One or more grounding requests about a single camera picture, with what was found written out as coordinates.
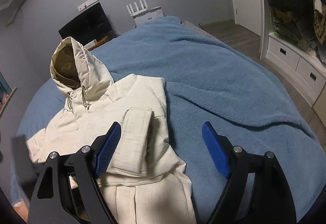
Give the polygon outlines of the person's left hand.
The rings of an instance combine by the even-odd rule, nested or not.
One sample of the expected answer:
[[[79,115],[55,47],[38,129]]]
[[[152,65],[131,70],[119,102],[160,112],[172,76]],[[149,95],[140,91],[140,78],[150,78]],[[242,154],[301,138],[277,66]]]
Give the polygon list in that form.
[[[13,206],[16,213],[27,223],[28,222],[28,208],[24,201],[20,201]]]

